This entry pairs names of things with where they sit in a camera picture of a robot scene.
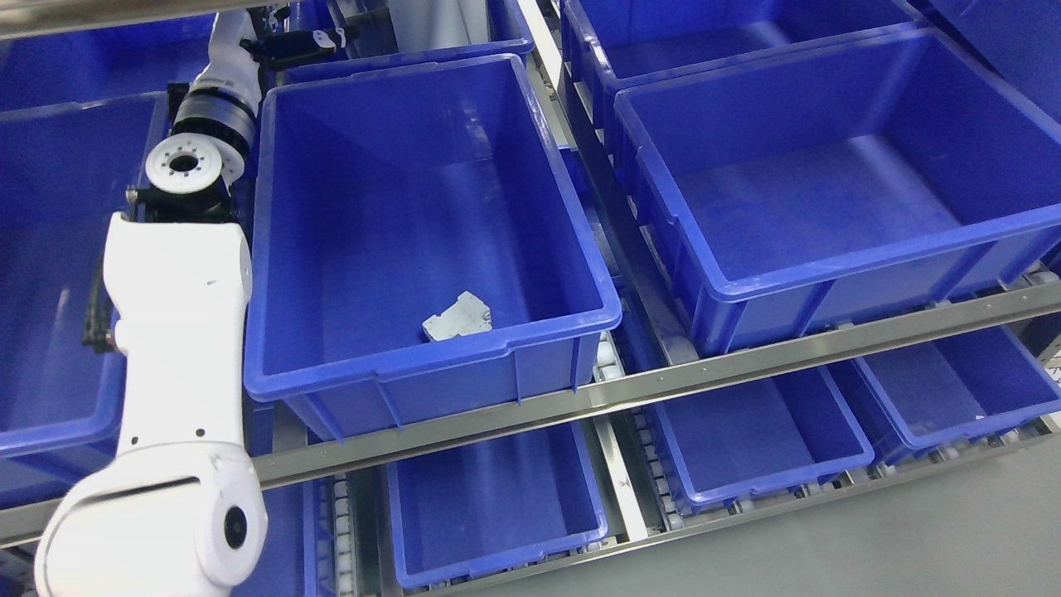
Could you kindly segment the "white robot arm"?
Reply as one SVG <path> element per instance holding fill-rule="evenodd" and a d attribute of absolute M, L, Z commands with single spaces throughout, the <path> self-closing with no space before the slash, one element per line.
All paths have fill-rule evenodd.
<path fill-rule="evenodd" d="M 227 596 L 268 535 L 244 445 L 249 243 L 215 131 L 171 131 L 111 216 L 102 280 L 126 359 L 116 457 L 60 499 L 34 560 L 41 596 Z"/>

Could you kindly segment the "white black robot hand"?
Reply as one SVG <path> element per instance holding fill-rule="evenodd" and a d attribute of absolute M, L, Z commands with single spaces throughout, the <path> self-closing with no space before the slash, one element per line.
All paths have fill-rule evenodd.
<path fill-rule="evenodd" d="M 344 22 L 331 29 L 260 35 L 254 29 L 250 10 L 218 12 L 207 47 L 207 67 L 196 83 L 250 96 L 258 69 L 280 72 L 328 62 L 363 33 L 364 27 Z"/>

